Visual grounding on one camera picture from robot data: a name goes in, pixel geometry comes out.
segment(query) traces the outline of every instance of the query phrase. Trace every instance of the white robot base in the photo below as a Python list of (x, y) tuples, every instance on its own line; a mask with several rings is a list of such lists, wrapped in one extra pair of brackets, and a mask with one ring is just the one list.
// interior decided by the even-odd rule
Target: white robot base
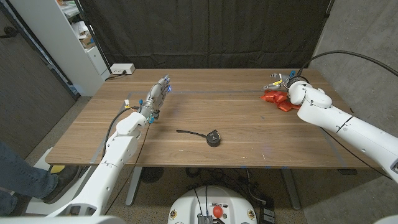
[(256, 224), (257, 218), (252, 205), (240, 194), (226, 187), (208, 185), (190, 190), (177, 199), (167, 223)]

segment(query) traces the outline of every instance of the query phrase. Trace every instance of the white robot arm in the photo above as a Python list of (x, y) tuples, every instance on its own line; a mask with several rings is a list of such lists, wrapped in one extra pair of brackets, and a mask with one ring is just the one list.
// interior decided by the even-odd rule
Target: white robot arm
[(299, 118), (333, 131), (376, 161), (398, 183), (398, 138), (334, 107), (323, 90), (314, 89), (298, 78), (290, 82), (292, 84), (285, 77), (283, 85), (289, 85), (291, 103), (301, 105), (297, 113)]
[(116, 125), (116, 132), (106, 141), (106, 153), (79, 195), (48, 217), (103, 213), (115, 182), (125, 163), (137, 150), (140, 129), (159, 116), (166, 94), (171, 90), (169, 75), (150, 90), (138, 112), (131, 113)]

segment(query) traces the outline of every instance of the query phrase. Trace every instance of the shoe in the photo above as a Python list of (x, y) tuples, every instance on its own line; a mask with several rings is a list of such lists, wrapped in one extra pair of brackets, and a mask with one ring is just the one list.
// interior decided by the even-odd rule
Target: shoe
[(52, 204), (60, 199), (79, 179), (80, 172), (80, 166), (65, 166), (61, 172), (56, 174), (58, 176), (57, 186), (51, 193), (42, 198), (43, 202)]
[(9, 217), (18, 217), (25, 214), (27, 206), (32, 199), (30, 196), (21, 195), (19, 193), (14, 193), (14, 196), (17, 197), (17, 205), (13, 209), (13, 211), (8, 215)]

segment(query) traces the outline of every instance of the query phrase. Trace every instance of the gray wall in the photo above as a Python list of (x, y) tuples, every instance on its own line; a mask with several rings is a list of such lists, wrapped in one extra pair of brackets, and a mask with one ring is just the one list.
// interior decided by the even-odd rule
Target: gray wall
[[(398, 1), (336, 0), (314, 53), (349, 50), (398, 70)], [(332, 54), (318, 69), (355, 115), (398, 136), (398, 77), (372, 62)]]

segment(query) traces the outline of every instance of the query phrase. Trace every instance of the red button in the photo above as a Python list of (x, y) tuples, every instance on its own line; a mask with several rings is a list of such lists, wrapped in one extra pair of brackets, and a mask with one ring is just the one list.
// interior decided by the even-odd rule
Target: red button
[(220, 206), (215, 206), (213, 208), (213, 215), (216, 218), (221, 218), (223, 216), (223, 209)]

